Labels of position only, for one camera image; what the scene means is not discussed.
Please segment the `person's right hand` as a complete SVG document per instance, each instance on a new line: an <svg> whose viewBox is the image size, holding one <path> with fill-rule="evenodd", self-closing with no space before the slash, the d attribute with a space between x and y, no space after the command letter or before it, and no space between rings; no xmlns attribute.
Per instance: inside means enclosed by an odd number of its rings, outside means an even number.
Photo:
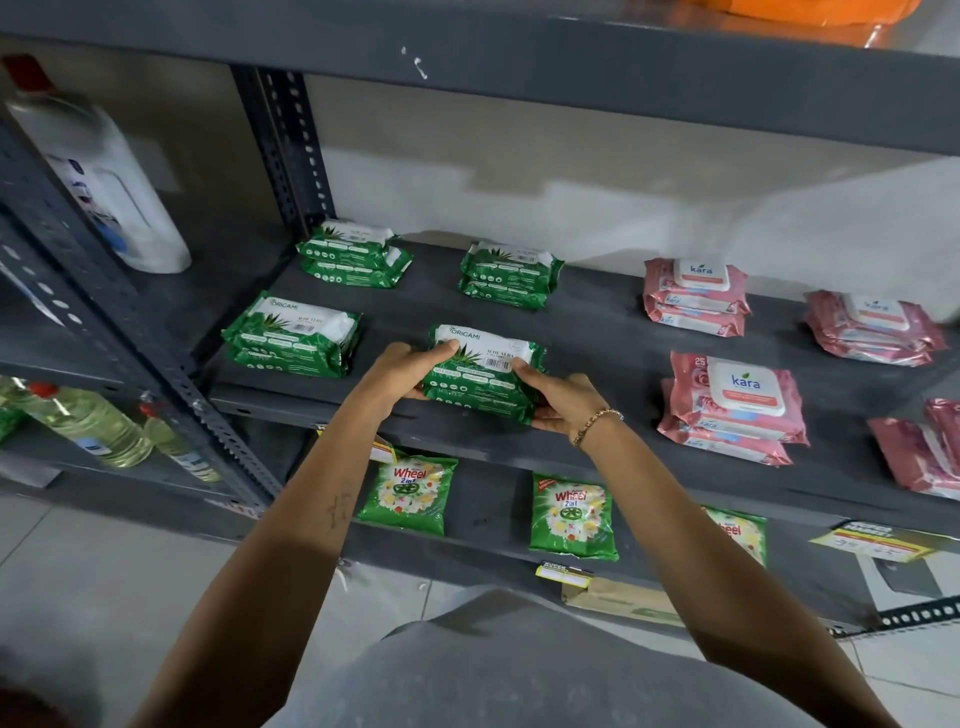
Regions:
<svg viewBox="0 0 960 728"><path fill-rule="evenodd" d="M547 383L522 383L532 387L541 403L534 408L531 426L541 431L563 435L575 448L580 448L589 429L602 418L621 418L617 410L594 388L589 378L575 372L567 378L546 373Z"/></svg>

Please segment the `person's left hand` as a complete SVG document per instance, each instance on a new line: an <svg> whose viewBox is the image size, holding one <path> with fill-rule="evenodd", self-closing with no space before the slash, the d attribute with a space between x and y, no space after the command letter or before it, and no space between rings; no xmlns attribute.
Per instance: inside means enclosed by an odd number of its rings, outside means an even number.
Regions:
<svg viewBox="0 0 960 728"><path fill-rule="evenodd" d="M381 423L392 414L400 400L424 399L419 389L433 368L418 370L416 354L422 352L407 343L391 343L343 401L343 407L351 414Z"/></svg>

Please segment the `green wet wipes packet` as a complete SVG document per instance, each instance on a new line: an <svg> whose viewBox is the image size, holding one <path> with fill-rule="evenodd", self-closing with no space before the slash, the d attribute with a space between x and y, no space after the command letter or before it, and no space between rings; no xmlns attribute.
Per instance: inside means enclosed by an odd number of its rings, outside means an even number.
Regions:
<svg viewBox="0 0 960 728"><path fill-rule="evenodd" d="M516 358L543 370L546 348L536 342L513 339L468 326L437 323L429 331L434 346L454 341L450 358L435 365L422 381L425 394L483 394L500 399L527 397L527 387L514 371Z"/></svg>
<svg viewBox="0 0 960 728"><path fill-rule="evenodd" d="M552 253L475 240L462 259L461 273L476 282L533 293L552 293L566 262Z"/></svg>
<svg viewBox="0 0 960 728"><path fill-rule="evenodd" d="M322 261L301 256L299 267L307 275L329 284L394 289L414 258L406 249L390 247L380 268L367 268L347 263Z"/></svg>
<svg viewBox="0 0 960 728"><path fill-rule="evenodd" d="M475 280L468 276L461 277L457 288L467 297L522 310L543 310L549 298L549 293L531 292L499 283Z"/></svg>
<svg viewBox="0 0 960 728"><path fill-rule="evenodd" d="M342 379L352 368L360 333L355 332L342 345L326 348L317 345L314 350L264 343L234 343L225 329L222 331L222 339L227 346L227 357L242 367L315 378Z"/></svg>
<svg viewBox="0 0 960 728"><path fill-rule="evenodd" d="M261 292L222 331L222 338L238 348L299 350L308 354L345 351L359 333L363 315L274 297Z"/></svg>
<svg viewBox="0 0 960 728"><path fill-rule="evenodd" d="M386 266L395 237L388 227L330 219L320 223L295 249L307 259L380 269Z"/></svg>

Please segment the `person's right forearm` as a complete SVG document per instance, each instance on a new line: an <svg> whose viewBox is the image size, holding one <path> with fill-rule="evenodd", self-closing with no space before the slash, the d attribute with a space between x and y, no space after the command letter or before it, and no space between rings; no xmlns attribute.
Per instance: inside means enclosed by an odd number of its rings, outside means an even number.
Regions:
<svg viewBox="0 0 960 728"><path fill-rule="evenodd" d="M708 517L629 426L601 418L580 448L707 661L825 728L901 728L820 620Z"/></svg>

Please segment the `person's left forearm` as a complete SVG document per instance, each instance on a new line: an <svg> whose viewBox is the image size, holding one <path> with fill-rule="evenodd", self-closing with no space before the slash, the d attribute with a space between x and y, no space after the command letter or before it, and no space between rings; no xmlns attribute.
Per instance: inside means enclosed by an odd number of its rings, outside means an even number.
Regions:
<svg viewBox="0 0 960 728"><path fill-rule="evenodd" d="M392 409L370 393L343 402L201 596L128 728L262 728L282 710Z"/></svg>

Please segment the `green detergent powder pouch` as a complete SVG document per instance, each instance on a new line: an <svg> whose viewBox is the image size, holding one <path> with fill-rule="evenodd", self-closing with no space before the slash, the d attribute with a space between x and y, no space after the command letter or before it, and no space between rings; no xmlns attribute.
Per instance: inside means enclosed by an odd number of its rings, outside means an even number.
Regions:
<svg viewBox="0 0 960 728"><path fill-rule="evenodd" d="M766 517L706 505L702 510L757 563L767 567Z"/></svg>
<svg viewBox="0 0 960 728"><path fill-rule="evenodd" d="M457 458L423 454L381 465L355 519L444 537L445 512L458 465Z"/></svg>
<svg viewBox="0 0 960 728"><path fill-rule="evenodd" d="M598 483L535 472L530 550L617 562L614 500Z"/></svg>

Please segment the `pink wet wipes packet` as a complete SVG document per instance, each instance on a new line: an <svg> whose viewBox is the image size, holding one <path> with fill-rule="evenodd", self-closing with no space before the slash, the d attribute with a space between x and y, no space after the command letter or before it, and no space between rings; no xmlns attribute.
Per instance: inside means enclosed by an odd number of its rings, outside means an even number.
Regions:
<svg viewBox="0 0 960 728"><path fill-rule="evenodd" d="M675 329L724 338L742 337L746 333L746 317L743 314L672 306L646 298L644 310L651 321Z"/></svg>
<svg viewBox="0 0 960 728"><path fill-rule="evenodd" d="M673 383L674 380L671 378L661 380L664 414L656 429L664 437L679 445L761 465L771 467L793 465L793 461L781 443L692 426L674 416L669 403Z"/></svg>
<svg viewBox="0 0 960 728"><path fill-rule="evenodd" d="M925 348L905 346L875 346L859 342L845 342L824 333L814 323L808 323L817 344L836 358L879 363L884 365L917 368L933 363L932 354Z"/></svg>
<svg viewBox="0 0 960 728"><path fill-rule="evenodd" d="M817 290L805 294L807 322L815 334L845 344L941 351L941 327L917 303Z"/></svg>
<svg viewBox="0 0 960 728"><path fill-rule="evenodd" d="M929 425L883 417L869 419L868 426L899 486L960 503L960 475Z"/></svg>
<svg viewBox="0 0 960 728"><path fill-rule="evenodd" d="M662 306L747 316L748 275L731 264L646 260L643 296Z"/></svg>
<svg viewBox="0 0 960 728"><path fill-rule="evenodd" d="M923 435L934 459L943 470L960 478L960 402L931 397L923 407L928 423Z"/></svg>
<svg viewBox="0 0 960 728"><path fill-rule="evenodd" d="M672 351L669 412L691 428L784 445L810 444L789 370Z"/></svg>

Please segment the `yellow shelf price tag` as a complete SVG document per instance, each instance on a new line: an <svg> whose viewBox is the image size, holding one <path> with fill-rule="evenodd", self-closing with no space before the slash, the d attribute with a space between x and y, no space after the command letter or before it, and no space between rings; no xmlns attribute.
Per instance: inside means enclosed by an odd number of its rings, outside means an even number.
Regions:
<svg viewBox="0 0 960 728"><path fill-rule="evenodd" d="M930 545L895 536L891 527L858 520L838 525L809 542L834 551L894 564L921 561L938 552L937 548Z"/></svg>
<svg viewBox="0 0 960 728"><path fill-rule="evenodd" d="M573 589L587 590L594 579L591 572L582 568L554 562L541 562L534 571L536 577Z"/></svg>

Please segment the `brown cardboard box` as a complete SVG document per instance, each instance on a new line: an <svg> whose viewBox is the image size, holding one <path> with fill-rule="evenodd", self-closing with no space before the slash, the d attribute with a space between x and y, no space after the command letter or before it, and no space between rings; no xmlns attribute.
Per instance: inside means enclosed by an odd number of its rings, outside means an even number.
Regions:
<svg viewBox="0 0 960 728"><path fill-rule="evenodd" d="M665 591L593 577L585 587L563 583L562 602L571 608L632 621L684 627Z"/></svg>

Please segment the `yellow oil bottle red cap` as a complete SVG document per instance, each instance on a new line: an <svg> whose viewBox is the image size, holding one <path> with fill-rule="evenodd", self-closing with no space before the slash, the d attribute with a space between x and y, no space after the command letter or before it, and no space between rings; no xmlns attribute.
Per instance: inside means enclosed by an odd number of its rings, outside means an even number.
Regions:
<svg viewBox="0 0 960 728"><path fill-rule="evenodd" d="M0 387L0 401L116 469L138 466L154 450L141 427L102 394L11 378Z"/></svg>
<svg viewBox="0 0 960 728"><path fill-rule="evenodd" d="M156 407L149 402L140 402L138 408L144 417L142 431L156 450L197 480L205 483L222 481L220 473L160 417Z"/></svg>

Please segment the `grey shirt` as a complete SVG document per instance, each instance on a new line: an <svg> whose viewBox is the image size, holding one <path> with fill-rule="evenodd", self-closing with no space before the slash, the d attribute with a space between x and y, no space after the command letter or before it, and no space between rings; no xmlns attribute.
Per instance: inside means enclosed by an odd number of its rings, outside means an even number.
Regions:
<svg viewBox="0 0 960 728"><path fill-rule="evenodd" d="M291 692L263 728L823 728L759 683L470 588Z"/></svg>

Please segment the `grey metal shelving rack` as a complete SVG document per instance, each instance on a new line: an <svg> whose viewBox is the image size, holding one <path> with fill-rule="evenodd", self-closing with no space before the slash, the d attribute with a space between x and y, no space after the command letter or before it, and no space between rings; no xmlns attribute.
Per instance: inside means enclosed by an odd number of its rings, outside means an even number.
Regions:
<svg viewBox="0 0 960 728"><path fill-rule="evenodd" d="M960 55L856 50L849 46L709 30L697 16L654 25L597 9L563 15L564 3L518 8L486 0L203 0L213 30L203 45L216 62L273 73L348 80L347 91L379 86L407 103L387 112L385 140L400 142L423 122L426 153L516 152L494 161L493 192L523 186L609 183L626 202L649 203L616 223L604 200L560 200L514 232L569 244L571 258L613 266L646 249L730 244L758 285L784 291L814 281L890 284L906 290L931 275L922 294L934 312L960 311ZM413 101L426 103L418 111ZM894 285L894 273L906 283ZM791 316L798 302L760 297L759 319L744 342L750 360L786 363L812 407L814 449L797 474L777 474L706 454L684 454L653 433L654 380L666 350L692 336L628 326L639 278L575 268L574 292L596 299L587 333L635 331L639 339L604 357L567 348L573 363L616 385L628 420L645 426L654 449L697 497L713 504L773 509L774 518L831 518L960 533L960 504L896 486L867 415L900 414L937 386L960 392L960 343L937 354L930 373L867 365L817 353Z"/></svg>
<svg viewBox="0 0 960 728"><path fill-rule="evenodd" d="M100 353L122 387L160 404L171 428L239 502L264 510L282 484L197 384L224 344L222 328L279 277L292 261L293 242L286 227L219 218L199 231L210 233L201 251L217 260L198 275L159 285L158 293L183 293L194 305L189 321L172 329L173 314L185 307L142 295L107 239L61 191L36 145L0 118L0 232L23 263L43 274L27 282L30 290L41 294L40 283L51 282L51 300L78 316L67 329Z"/></svg>

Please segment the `white bottle with red cap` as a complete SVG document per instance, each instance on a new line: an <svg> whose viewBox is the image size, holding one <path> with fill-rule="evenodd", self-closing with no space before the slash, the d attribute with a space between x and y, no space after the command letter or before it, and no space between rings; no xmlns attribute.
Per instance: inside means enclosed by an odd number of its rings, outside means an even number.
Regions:
<svg viewBox="0 0 960 728"><path fill-rule="evenodd" d="M30 54L0 63L16 89L7 110L114 254L143 273L186 272L186 242L114 119L58 88Z"/></svg>

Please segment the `orange plastic item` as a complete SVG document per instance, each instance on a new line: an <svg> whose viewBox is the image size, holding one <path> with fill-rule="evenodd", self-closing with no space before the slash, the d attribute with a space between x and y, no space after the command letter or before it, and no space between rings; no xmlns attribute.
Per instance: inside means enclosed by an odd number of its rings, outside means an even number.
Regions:
<svg viewBox="0 0 960 728"><path fill-rule="evenodd" d="M718 28L764 37L870 48L923 0L678 0L718 18Z"/></svg>

